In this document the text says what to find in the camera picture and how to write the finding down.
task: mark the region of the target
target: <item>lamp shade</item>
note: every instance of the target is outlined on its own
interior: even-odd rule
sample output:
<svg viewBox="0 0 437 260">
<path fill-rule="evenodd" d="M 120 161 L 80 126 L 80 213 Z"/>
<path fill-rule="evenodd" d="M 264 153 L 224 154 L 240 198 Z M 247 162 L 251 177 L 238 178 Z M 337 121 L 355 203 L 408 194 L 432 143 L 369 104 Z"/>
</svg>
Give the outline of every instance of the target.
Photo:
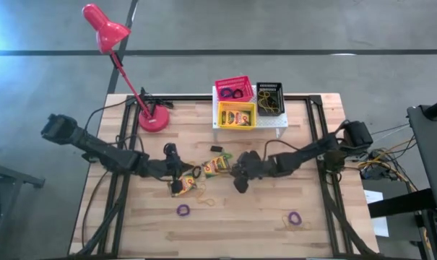
<svg viewBox="0 0 437 260">
<path fill-rule="evenodd" d="M 109 52 L 115 44 L 130 34 L 129 28 L 111 22 L 96 4 L 87 4 L 82 13 L 96 30 L 96 41 L 101 53 Z"/>
</svg>

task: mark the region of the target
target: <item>concrete floor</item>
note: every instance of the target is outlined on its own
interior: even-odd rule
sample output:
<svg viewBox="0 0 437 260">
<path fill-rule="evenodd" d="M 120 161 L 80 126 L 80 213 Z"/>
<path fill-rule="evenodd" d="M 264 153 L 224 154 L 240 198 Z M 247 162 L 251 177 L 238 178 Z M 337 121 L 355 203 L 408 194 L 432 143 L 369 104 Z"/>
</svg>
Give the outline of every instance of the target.
<svg viewBox="0 0 437 260">
<path fill-rule="evenodd" d="M 125 23 L 131 0 L 93 2 Z M 1 0 L 0 50 L 96 50 L 81 15 L 86 3 Z M 437 0 L 139 1 L 127 49 L 195 48 L 433 49 Z M 339 92 L 347 117 L 371 132 L 406 123 L 409 106 L 437 101 L 437 56 L 129 56 L 124 66 L 150 92 L 206 93 L 216 79 L 239 74 L 282 82 L 285 92 Z M 23 188 L 0 259 L 66 255 L 88 164 L 40 130 L 50 113 L 84 124 L 103 105 L 111 72 L 104 56 L 0 56 L 0 163 L 46 178 L 41 190 Z M 119 80 L 115 92 L 129 89 Z M 374 146 L 411 136 L 406 129 Z M 400 162 L 428 187 L 416 149 Z M 418 256 L 408 243 L 379 242 L 386 255 Z"/>
</svg>

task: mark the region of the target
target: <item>white shelf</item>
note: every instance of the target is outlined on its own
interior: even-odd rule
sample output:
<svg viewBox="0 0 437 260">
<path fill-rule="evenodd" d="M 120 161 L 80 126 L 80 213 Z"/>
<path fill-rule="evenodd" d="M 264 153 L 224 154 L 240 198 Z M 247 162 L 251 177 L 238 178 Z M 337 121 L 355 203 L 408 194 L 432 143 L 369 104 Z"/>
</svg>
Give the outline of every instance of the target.
<svg viewBox="0 0 437 260">
<path fill-rule="evenodd" d="M 252 88 L 254 90 L 254 96 L 249 102 L 256 103 L 256 86 L 252 85 Z M 218 126 L 218 98 L 217 98 L 217 90 L 215 89 L 215 86 L 212 87 L 212 117 L 213 117 L 213 129 L 214 129 L 214 136 L 216 139 L 217 131 L 219 131 L 221 128 Z M 259 114 L 256 114 L 256 127 L 255 129 L 275 129 L 276 130 L 276 138 L 280 138 L 282 134 L 284 133 L 284 130 L 289 126 L 288 119 L 287 119 L 287 111 L 285 110 L 284 113 L 282 113 L 279 116 L 259 116 Z"/>
</svg>

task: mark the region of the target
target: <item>wooden tabletop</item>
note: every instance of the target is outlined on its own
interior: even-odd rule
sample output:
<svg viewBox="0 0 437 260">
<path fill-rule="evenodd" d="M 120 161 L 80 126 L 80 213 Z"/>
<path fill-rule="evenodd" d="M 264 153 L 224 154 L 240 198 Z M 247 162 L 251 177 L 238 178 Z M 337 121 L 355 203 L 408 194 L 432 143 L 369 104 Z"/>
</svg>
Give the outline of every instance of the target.
<svg viewBox="0 0 437 260">
<path fill-rule="evenodd" d="M 329 131 L 334 131 L 345 119 L 340 96 L 321 96 Z M 119 103 L 125 98 L 126 95 L 109 95 L 106 105 Z M 215 143 L 212 133 L 211 101 L 182 101 L 174 104 L 175 108 L 170 111 L 167 129 L 151 134 L 139 128 L 145 152 L 150 155 L 150 159 L 165 159 L 163 145 L 174 142 L 184 162 L 200 164 L 210 160 L 217 155 L 210 152 L 210 147 L 220 145 L 226 152 L 233 154 L 230 162 L 234 163 L 239 154 L 246 150 L 256 150 L 262 156 L 264 143 L 274 138 L 274 130 L 228 130 L 221 131 L 218 134 L 218 143 Z M 281 140 L 296 147 L 309 144 L 311 135 L 305 103 L 286 101 L 285 106 L 289 128 Z M 123 113 L 123 105 L 105 110 L 98 137 L 106 142 L 114 142 L 120 131 Z M 316 121 L 320 131 L 319 120 Z M 129 122 L 128 131 L 131 129 L 132 120 Z M 290 151 L 290 148 L 280 143 L 271 143 L 268 148 L 269 155 L 284 151 Z M 90 167 L 70 253 L 75 253 L 82 247 L 83 214 L 90 194 L 104 172 L 101 165 L 93 164 Z M 354 170 L 346 170 L 342 174 L 340 186 L 347 218 L 366 244 L 378 251 L 360 176 Z M 91 237 L 103 219 L 109 183 L 110 174 L 105 177 L 92 203 L 85 228 L 85 241 Z M 172 198 L 165 182 L 133 175 L 126 202 L 119 256 L 332 256 L 314 160 L 303 163 L 300 169 L 288 177 L 249 181 L 250 186 L 245 194 L 236 191 L 233 177 L 230 175 L 200 179 L 199 185 L 201 183 L 207 189 L 201 199 L 213 199 L 213 207 L 198 203 L 196 195 L 200 192 L 199 189 Z M 189 216 L 179 217 L 176 214 L 176 208 L 180 204 L 190 206 Z M 282 217 L 291 211 L 300 213 L 303 219 L 301 226 L 286 226 L 282 221 Z M 339 243 L 342 244 L 338 223 L 336 230 Z"/>
</svg>

